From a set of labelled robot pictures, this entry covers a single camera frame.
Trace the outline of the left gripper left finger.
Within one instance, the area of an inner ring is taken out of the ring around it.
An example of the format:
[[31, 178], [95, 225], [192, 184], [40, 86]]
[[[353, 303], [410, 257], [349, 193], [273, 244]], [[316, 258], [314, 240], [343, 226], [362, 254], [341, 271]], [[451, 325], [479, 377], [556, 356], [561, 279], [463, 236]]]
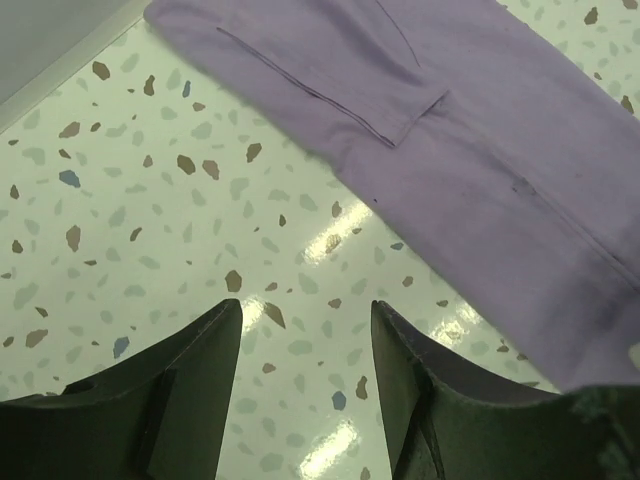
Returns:
[[2, 402], [2, 478], [215, 478], [241, 333], [226, 299], [59, 395]]

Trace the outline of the purple t shirt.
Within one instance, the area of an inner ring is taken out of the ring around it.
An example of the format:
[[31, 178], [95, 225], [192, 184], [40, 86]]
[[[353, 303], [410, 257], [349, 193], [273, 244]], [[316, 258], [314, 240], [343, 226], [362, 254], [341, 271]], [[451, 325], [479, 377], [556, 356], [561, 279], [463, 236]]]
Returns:
[[154, 1], [556, 387], [639, 380], [639, 123], [494, 1]]

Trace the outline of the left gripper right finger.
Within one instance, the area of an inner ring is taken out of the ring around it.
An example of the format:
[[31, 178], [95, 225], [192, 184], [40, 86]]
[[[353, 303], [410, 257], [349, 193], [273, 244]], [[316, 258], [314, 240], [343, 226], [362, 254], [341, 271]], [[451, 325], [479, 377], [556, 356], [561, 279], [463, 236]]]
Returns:
[[636, 479], [639, 389], [551, 393], [501, 377], [371, 305], [395, 479]]

